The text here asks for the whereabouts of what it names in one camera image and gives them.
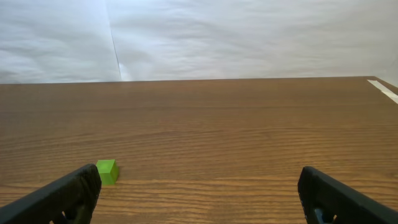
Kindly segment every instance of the white wall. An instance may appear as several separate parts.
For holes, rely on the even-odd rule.
[[[375,75],[398,86],[395,0],[24,2],[0,3],[1,83]]]

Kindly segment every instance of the green block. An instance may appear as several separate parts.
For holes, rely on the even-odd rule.
[[[97,169],[103,185],[113,185],[119,176],[119,167],[114,159],[99,160]]]

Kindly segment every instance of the wrinkled white paper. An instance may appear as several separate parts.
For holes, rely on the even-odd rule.
[[[398,85],[396,0],[109,0],[123,80],[374,75]]]
[[[120,81],[103,0],[2,0],[0,83]]]

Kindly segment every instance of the wood grain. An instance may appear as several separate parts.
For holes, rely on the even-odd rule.
[[[116,159],[92,223],[305,223],[303,166],[398,210],[398,105],[366,79],[0,85],[0,206]]]

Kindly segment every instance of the black plastic part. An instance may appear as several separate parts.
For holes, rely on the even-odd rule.
[[[298,194],[308,224],[397,224],[398,212],[313,167],[304,167]]]
[[[88,164],[0,208],[0,224],[88,224],[100,191],[97,167]]]

